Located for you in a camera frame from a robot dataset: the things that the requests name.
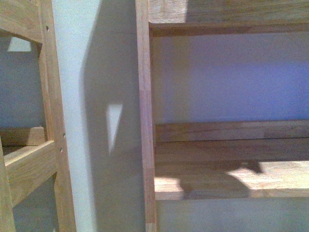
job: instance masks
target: shelf board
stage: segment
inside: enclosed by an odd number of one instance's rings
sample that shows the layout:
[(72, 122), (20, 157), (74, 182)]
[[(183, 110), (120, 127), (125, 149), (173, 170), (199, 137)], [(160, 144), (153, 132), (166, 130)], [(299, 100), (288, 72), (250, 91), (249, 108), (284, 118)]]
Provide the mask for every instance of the shelf board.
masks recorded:
[(155, 198), (309, 197), (308, 151), (308, 138), (157, 143)]
[(149, 23), (154, 37), (309, 31), (309, 20), (222, 23)]
[(154, 36), (307, 31), (303, 0), (149, 0)]

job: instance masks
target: white wall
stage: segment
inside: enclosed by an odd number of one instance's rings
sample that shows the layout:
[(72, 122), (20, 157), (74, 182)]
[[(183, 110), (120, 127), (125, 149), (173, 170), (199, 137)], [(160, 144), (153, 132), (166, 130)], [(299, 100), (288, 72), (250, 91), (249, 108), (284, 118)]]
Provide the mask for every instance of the white wall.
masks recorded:
[[(154, 40), (156, 123), (309, 119), (309, 33)], [(162, 232), (306, 232), (309, 199), (158, 201)]]
[(309, 33), (154, 42), (157, 123), (309, 118)]
[(79, 232), (142, 232), (135, 2), (53, 0)]

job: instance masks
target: wooden frame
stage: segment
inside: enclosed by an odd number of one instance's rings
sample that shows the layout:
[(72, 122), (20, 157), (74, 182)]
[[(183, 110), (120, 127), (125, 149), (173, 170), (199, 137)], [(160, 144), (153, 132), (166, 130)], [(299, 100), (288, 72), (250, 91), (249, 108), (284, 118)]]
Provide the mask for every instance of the wooden frame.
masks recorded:
[(0, 35), (36, 43), (46, 119), (46, 128), (0, 130), (0, 231), (15, 231), (13, 206), (53, 176), (59, 230), (74, 232), (52, 1), (1, 1)]
[(146, 231), (156, 200), (309, 196), (307, 120), (156, 125), (151, 76), (153, 37), (309, 31), (309, 1), (136, 0), (136, 19)]

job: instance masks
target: light wood grain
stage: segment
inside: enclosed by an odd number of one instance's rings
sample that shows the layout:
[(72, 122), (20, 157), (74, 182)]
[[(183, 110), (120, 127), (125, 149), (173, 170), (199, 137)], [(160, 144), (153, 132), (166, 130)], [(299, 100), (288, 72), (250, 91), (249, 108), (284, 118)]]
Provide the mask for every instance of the light wood grain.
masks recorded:
[(308, 138), (309, 120), (158, 124), (156, 136), (158, 142)]
[(38, 7), (29, 0), (0, 1), (0, 30), (42, 43)]
[(149, 0), (149, 22), (309, 20), (308, 0)]
[(10, 153), (14, 152), (15, 154), (23, 154), (25, 152), (31, 151), (35, 149), (36, 146), (4, 146), (3, 147), (3, 154), (9, 155)]
[(155, 232), (155, 167), (148, 0), (136, 0), (135, 3), (139, 60), (140, 127), (145, 197), (145, 220), (146, 231)]
[(57, 171), (56, 148), (53, 141), (22, 151), (23, 149), (4, 157), (13, 206), (20, 203)]
[(154, 37), (198, 36), (216, 34), (255, 34), (309, 31), (308, 20), (274, 20), (264, 22), (163, 23), (149, 24)]
[(156, 165), (156, 200), (308, 197), (309, 161), (169, 162)]
[(60, 232), (75, 232), (76, 224), (65, 138), (52, 1), (40, 0), (37, 1), (37, 4), (43, 38), (42, 47), (39, 47), (39, 65), (47, 136), (49, 140), (55, 141), (56, 147), (57, 174), (54, 186), (59, 230)]
[(0, 232), (15, 232), (13, 205), (0, 137)]
[(43, 127), (1, 129), (3, 146), (38, 146), (46, 142)]
[(220, 160), (309, 160), (309, 138), (160, 142), (155, 163)]

